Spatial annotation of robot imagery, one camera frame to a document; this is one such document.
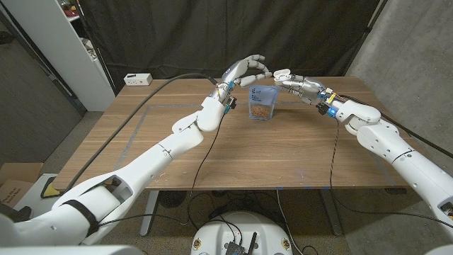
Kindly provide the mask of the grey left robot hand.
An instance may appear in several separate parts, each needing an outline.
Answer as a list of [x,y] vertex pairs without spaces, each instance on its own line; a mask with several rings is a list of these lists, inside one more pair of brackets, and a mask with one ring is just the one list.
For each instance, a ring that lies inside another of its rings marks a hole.
[[[211,92],[210,97],[224,103],[227,96],[238,86],[242,89],[254,85],[256,82],[270,78],[272,73],[261,63],[265,59],[262,55],[250,55],[232,64],[221,77],[221,81]],[[243,76],[250,68],[256,68],[260,72]]]

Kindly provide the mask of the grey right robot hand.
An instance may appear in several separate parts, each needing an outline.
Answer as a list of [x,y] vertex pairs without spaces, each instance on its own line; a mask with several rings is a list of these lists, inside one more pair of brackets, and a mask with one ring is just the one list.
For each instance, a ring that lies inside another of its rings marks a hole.
[[297,96],[302,102],[310,105],[326,103],[329,106],[336,97],[332,89],[307,76],[275,72],[274,82],[281,91]]

